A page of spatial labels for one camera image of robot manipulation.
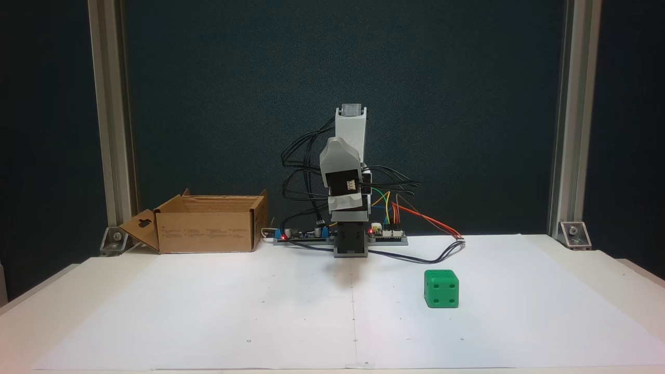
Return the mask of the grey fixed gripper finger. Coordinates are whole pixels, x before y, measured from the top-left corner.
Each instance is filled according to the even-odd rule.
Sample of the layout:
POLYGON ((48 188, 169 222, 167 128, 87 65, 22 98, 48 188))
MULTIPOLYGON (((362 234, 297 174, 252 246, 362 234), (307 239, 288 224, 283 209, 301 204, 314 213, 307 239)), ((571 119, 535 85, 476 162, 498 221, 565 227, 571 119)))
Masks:
POLYGON ((360 172, 360 154, 343 138, 330 137, 319 156, 319 168, 324 175, 348 170, 360 172))

